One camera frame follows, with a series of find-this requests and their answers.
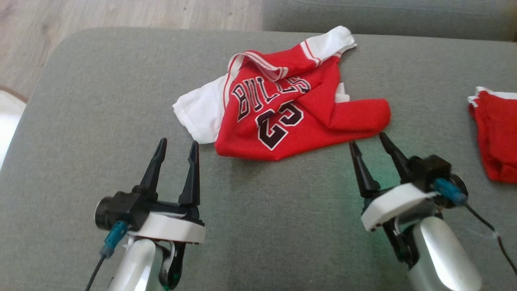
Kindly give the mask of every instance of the gray fabric surface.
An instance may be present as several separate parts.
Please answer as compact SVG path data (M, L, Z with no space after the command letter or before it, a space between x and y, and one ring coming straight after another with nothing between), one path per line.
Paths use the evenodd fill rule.
M48 61L7 154L0 185L0 284L23 290L84 289L105 231L97 202L139 183L161 137L169 139L158 185L176 201L191 138L173 114L181 94L225 73L229 58L290 48L312 34L88 30ZM407 154L438 154L471 190L470 204L497 226L517 258L517 187L489 181L466 97L475 86L517 92L517 44L357 35L342 79L352 99L384 97L386 132ZM359 141L381 185L397 184L376 138ZM275 163L220 157L201 147L206 242L189 245L180 290L408 290L381 231L366 232L348 144ZM484 290L517 284L490 232L466 210L446 221L479 268ZM123 249L94 286L105 288Z
M515 0L266 0L264 30L515 40Z

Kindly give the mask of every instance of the white sleeve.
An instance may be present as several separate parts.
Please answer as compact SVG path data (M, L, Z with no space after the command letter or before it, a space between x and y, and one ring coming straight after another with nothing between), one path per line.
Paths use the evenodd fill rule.
M224 115L223 87L227 74L181 96L172 106L179 122L199 143L217 140Z

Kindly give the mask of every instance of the red fabric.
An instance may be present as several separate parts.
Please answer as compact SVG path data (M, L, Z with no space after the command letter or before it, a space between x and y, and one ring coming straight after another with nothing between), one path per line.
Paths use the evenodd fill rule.
M476 120L481 160L488 177L517 183L517 100L481 91L469 111Z
M388 125L391 113L384 99L335 102L340 54L316 67L300 45L273 54L253 53L259 58L243 53L242 67L227 84L229 99L215 142L218 154L277 161L371 137ZM267 70L268 65L288 68L285 78L274 82L282 72Z

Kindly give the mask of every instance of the robotic arm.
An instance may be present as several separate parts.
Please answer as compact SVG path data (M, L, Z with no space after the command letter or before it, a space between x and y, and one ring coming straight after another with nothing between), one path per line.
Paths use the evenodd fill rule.
M441 209L467 200L463 180L436 155L407 158L384 133L401 185L381 189L368 171L355 142L350 143L359 192L364 198L361 220L366 230L382 227L397 259L409 267L416 291L481 289L481 276L444 222ZM401 230L401 225L408 225Z
M130 193L117 192L103 198L95 211L98 228L110 231L101 249L101 261L113 254L116 244L127 233L129 241L119 269L108 289L163 291L174 289L181 278L187 243L205 239L200 220L199 145L192 143L190 168L178 203L158 201L156 186L165 159L167 140L162 138L140 182Z

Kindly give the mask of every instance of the wooden floor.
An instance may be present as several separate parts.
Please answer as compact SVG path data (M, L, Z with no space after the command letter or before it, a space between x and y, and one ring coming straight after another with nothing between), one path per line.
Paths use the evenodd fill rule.
M263 0L0 0L0 85L30 97L52 50L105 26L262 28Z

